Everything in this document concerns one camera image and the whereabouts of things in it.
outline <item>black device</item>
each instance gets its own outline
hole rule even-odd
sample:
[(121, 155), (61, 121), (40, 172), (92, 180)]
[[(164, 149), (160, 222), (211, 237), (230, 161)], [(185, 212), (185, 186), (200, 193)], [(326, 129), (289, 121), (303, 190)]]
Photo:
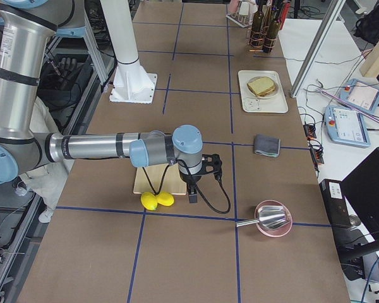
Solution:
[(331, 226), (342, 229), (351, 227), (346, 200), (340, 188), (340, 181), (324, 179), (320, 183), (320, 189)]
[(373, 150), (340, 184), (354, 211), (375, 241), (339, 250), (341, 263), (379, 251), (379, 147)]

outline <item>white tray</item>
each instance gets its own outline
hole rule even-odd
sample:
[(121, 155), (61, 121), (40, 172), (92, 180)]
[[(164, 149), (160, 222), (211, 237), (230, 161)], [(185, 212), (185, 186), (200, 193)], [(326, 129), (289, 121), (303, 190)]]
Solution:
[[(245, 112), (270, 112), (283, 114), (288, 111), (284, 90), (276, 71), (239, 71), (241, 105)], [(278, 85), (278, 93), (271, 98), (258, 99), (247, 87), (247, 82), (254, 77), (266, 76)]]

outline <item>white cloth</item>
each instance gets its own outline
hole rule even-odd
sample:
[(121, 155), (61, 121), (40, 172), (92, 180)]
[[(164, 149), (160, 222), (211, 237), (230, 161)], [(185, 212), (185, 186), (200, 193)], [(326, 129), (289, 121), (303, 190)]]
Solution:
[[(58, 133), (48, 108), (37, 97), (33, 105), (30, 129), (34, 133)], [(74, 160), (49, 163), (20, 175), (22, 181), (44, 199), (49, 210), (56, 208), (64, 184), (73, 166)]]

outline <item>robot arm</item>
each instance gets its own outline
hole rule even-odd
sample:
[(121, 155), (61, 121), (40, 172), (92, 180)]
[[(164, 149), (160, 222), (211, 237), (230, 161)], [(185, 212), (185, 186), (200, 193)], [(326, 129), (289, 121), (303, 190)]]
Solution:
[(83, 27), (83, 12), (83, 0), (0, 2), (5, 20), (0, 50), (0, 184), (63, 159), (129, 157), (135, 167), (178, 163), (189, 200), (196, 202), (196, 182), (210, 173), (221, 182), (222, 162), (218, 155), (202, 155), (202, 137), (194, 126), (181, 126), (172, 135), (160, 131), (81, 136), (31, 132), (46, 44), (59, 27)]

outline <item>metal spoon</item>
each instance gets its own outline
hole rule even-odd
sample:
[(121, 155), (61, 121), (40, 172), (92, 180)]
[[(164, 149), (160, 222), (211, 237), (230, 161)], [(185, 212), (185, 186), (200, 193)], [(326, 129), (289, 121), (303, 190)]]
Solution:
[(267, 205), (258, 210), (258, 218), (236, 222), (236, 226), (244, 226), (259, 223), (261, 227), (267, 230), (279, 229), (288, 223), (286, 212), (283, 206)]

